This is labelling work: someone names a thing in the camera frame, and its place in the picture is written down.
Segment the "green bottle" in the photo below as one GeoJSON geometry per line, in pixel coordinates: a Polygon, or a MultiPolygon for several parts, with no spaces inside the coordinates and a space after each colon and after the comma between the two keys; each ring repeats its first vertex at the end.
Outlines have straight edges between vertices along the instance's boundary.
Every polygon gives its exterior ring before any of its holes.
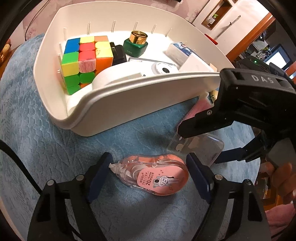
{"type": "Polygon", "coordinates": [[[126,54],[132,57],[140,57],[146,50],[148,35],[141,31],[132,31],[131,36],[123,43],[123,49],[126,54]]]}

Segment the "correction tape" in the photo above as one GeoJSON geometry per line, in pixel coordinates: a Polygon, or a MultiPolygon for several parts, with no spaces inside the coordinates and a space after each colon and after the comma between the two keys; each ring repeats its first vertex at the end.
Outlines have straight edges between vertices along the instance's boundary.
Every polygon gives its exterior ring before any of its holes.
{"type": "Polygon", "coordinates": [[[109,168],[124,184],[158,196],[176,193],[189,176],[182,159],[172,154],[129,156],[109,168]]]}

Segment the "wooden toy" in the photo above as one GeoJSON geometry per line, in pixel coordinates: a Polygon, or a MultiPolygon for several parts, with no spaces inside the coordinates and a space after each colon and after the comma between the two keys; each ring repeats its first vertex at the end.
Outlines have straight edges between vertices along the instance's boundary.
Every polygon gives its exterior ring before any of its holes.
{"type": "Polygon", "coordinates": [[[62,73],[69,95],[92,83],[104,69],[112,66],[113,54],[107,36],[69,39],[62,58],[62,73]]]}
{"type": "Polygon", "coordinates": [[[0,65],[4,62],[4,60],[8,56],[10,52],[10,47],[11,47],[11,42],[10,42],[10,39],[8,39],[2,51],[0,52],[0,65]]]}
{"type": "Polygon", "coordinates": [[[63,55],[62,70],[64,77],[79,73],[78,56],[78,52],[65,53],[63,55]]]}

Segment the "person's hand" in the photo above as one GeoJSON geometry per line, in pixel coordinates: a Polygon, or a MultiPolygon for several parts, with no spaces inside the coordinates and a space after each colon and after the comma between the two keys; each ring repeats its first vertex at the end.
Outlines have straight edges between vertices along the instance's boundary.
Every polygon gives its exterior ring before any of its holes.
{"type": "Polygon", "coordinates": [[[270,162],[265,163],[266,172],[271,176],[271,183],[283,198],[284,204],[290,203],[296,197],[296,174],[292,173],[291,163],[279,167],[276,171],[270,162]]]}

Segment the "white label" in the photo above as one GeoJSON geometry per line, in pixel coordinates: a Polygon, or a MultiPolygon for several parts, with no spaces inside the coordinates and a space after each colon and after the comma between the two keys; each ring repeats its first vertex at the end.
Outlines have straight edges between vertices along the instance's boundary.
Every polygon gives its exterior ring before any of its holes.
{"type": "Polygon", "coordinates": [[[268,83],[267,80],[264,79],[262,76],[261,76],[261,79],[262,79],[262,82],[266,82],[266,83],[268,83]]]}
{"type": "Polygon", "coordinates": [[[215,20],[216,20],[216,19],[214,19],[214,18],[210,18],[210,19],[208,19],[208,21],[209,21],[210,24],[213,24],[213,23],[215,22],[215,20]]]}
{"type": "Polygon", "coordinates": [[[252,75],[253,80],[259,81],[258,77],[256,75],[252,75]]]}
{"type": "Polygon", "coordinates": [[[274,81],[273,81],[270,77],[268,77],[267,79],[269,80],[269,82],[270,82],[271,84],[274,83],[274,81]]]}

